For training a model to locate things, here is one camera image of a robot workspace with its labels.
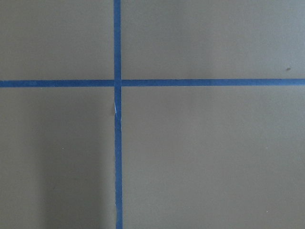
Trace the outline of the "vertical blue tape line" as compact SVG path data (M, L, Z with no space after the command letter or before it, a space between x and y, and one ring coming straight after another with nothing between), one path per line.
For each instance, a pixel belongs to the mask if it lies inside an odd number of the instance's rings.
M122 55L121 55L121 1L113 1L114 10L114 153L116 228L123 228L122 206Z

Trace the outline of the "horizontal blue tape line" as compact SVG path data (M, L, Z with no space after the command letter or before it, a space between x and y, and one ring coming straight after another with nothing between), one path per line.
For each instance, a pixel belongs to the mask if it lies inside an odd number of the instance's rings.
M7 80L1 88L32 87L114 87L115 80ZM150 86L289 86L304 85L304 79L152 79L121 80L122 87Z

